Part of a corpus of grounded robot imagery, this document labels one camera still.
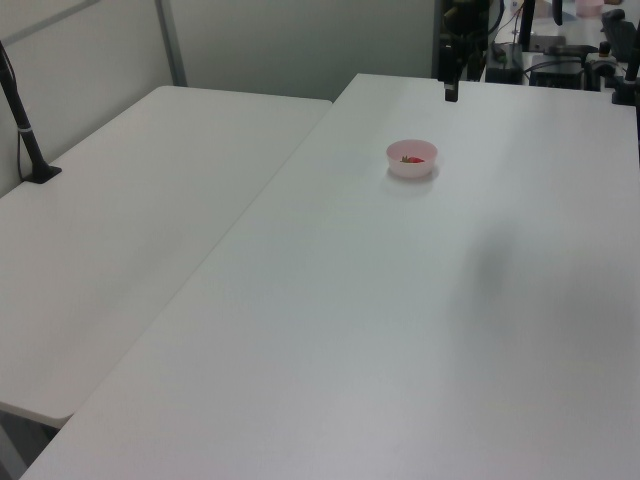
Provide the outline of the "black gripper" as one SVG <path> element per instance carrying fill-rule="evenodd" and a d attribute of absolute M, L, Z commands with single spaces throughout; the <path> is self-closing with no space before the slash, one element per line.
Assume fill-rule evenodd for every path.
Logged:
<path fill-rule="evenodd" d="M 456 49 L 447 42 L 441 42 L 438 50 L 438 80 L 445 85 L 445 100 L 458 101 L 458 57 Z"/>

